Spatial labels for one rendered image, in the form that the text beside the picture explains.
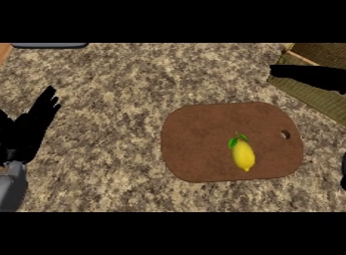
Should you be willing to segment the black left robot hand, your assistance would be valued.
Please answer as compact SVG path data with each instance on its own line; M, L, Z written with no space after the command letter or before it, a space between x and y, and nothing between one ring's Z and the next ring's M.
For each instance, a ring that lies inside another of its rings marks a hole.
M47 127L60 108L56 89L48 86L26 113L11 120L0 110L0 166L35 157Z

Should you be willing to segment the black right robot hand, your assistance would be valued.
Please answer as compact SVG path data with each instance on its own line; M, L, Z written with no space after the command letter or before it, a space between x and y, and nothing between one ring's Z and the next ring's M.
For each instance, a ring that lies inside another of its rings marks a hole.
M322 66L270 65L269 74L275 78L291 79L325 91L346 95L346 69Z

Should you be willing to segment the olive green wicker basket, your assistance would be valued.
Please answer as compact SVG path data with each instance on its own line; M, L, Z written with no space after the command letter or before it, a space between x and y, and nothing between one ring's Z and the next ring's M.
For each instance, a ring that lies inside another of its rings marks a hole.
M346 69L346 43L288 43L279 65L326 66ZM346 96L291 79L267 77L269 84L346 127Z

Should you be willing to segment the yellow lemon with green leaves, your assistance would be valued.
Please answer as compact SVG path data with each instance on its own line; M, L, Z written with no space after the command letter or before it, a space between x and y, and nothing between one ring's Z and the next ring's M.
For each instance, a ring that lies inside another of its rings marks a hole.
M247 136L242 133L235 133L227 140L227 149L235 166L244 171L249 171L255 163L255 156L248 144Z

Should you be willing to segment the brown wooden cutting board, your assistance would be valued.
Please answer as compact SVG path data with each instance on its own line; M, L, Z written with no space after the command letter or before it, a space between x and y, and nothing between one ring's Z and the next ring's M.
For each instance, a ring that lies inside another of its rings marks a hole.
M249 170L230 158L227 141L242 134L255 155ZM187 182L236 181L282 177L303 161L303 143L286 113L267 103L190 105L164 122L161 151L165 165Z

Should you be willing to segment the dark grey flat appliance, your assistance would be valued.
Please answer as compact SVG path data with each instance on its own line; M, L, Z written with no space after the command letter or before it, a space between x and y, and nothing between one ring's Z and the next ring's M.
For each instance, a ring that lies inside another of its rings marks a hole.
M88 43L10 43L17 49L79 49L88 46Z

